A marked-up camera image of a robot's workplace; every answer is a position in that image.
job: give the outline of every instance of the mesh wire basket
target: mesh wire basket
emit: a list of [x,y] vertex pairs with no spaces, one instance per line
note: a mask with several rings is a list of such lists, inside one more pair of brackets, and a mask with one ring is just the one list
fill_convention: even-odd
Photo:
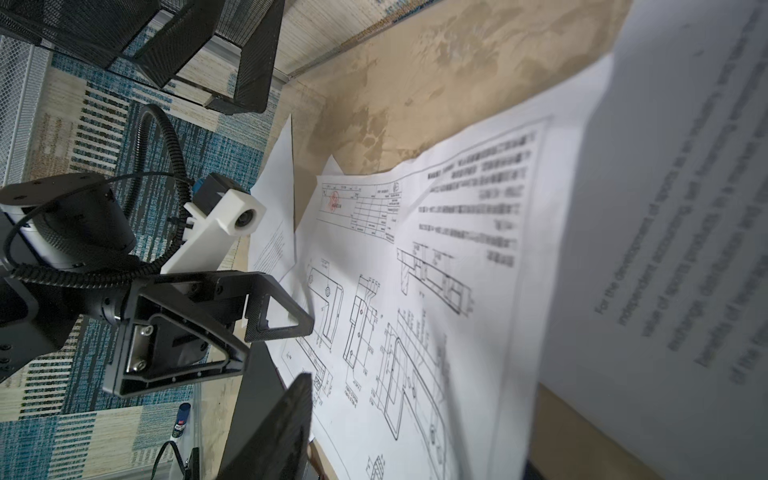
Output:
[[0,175],[25,179],[32,125],[50,52],[0,35]]
[[[161,10],[174,17],[135,54],[126,48]],[[144,83],[163,89],[172,79],[210,94],[202,106],[233,114],[262,113],[280,38],[284,0],[0,0],[0,33],[117,73],[116,60],[141,71]],[[214,36],[241,47],[235,93],[212,91],[176,76]]]

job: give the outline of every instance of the white paper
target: white paper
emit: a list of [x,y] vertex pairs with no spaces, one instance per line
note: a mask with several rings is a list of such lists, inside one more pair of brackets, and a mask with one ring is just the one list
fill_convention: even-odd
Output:
[[[331,155],[326,161],[326,166],[323,168],[322,175],[344,175],[339,164],[336,163],[336,159]],[[304,275],[303,264],[306,263],[307,255],[310,251],[310,245],[312,244],[313,234],[315,232],[316,221],[315,217],[317,211],[320,209],[320,201],[323,198],[323,189],[318,185],[312,193],[309,203],[306,205],[304,215],[301,217],[299,225],[296,227],[296,233],[294,234],[296,241],[296,265],[283,276],[280,284],[286,291],[294,293],[294,296],[302,289],[302,283],[306,278]],[[296,325],[297,322],[294,319],[289,318],[288,312],[277,302],[273,302],[270,298],[270,304],[267,307],[269,312],[268,319],[270,328],[278,328],[281,326]],[[270,345],[275,346],[277,343],[283,343],[285,340],[276,340]]]
[[768,4],[636,0],[542,382],[664,478],[768,478]]
[[319,178],[308,256],[283,281],[315,329],[268,346],[286,383],[313,374],[312,431],[340,478],[521,472],[575,161],[610,72],[604,58],[389,172]]
[[280,280],[296,263],[290,116],[250,194],[266,207],[266,214],[250,236],[248,270],[269,273]]

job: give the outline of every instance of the screw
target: screw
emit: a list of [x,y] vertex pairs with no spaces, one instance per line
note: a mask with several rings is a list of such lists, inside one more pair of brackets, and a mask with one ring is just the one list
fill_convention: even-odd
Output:
[[138,362],[134,363],[134,365],[131,367],[132,372],[140,372],[143,369],[147,368],[147,361],[146,360],[139,360]]

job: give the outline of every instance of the black mesh desk organizer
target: black mesh desk organizer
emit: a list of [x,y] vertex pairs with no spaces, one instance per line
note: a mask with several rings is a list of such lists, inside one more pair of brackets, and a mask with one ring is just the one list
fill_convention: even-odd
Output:
[[[175,80],[210,93],[204,107],[261,113],[269,100],[285,0],[0,0],[0,34],[109,69],[123,58],[162,89]],[[161,10],[174,14],[135,54],[125,48]],[[240,47],[234,95],[177,76],[214,36]]]

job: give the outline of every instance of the red stamp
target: red stamp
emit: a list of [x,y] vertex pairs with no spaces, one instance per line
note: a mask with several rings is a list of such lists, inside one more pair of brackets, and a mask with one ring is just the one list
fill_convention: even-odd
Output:
[[341,204],[339,203],[339,192],[333,192],[331,194],[331,201],[328,202],[328,208],[331,210],[331,213],[333,213],[339,207],[341,207]]

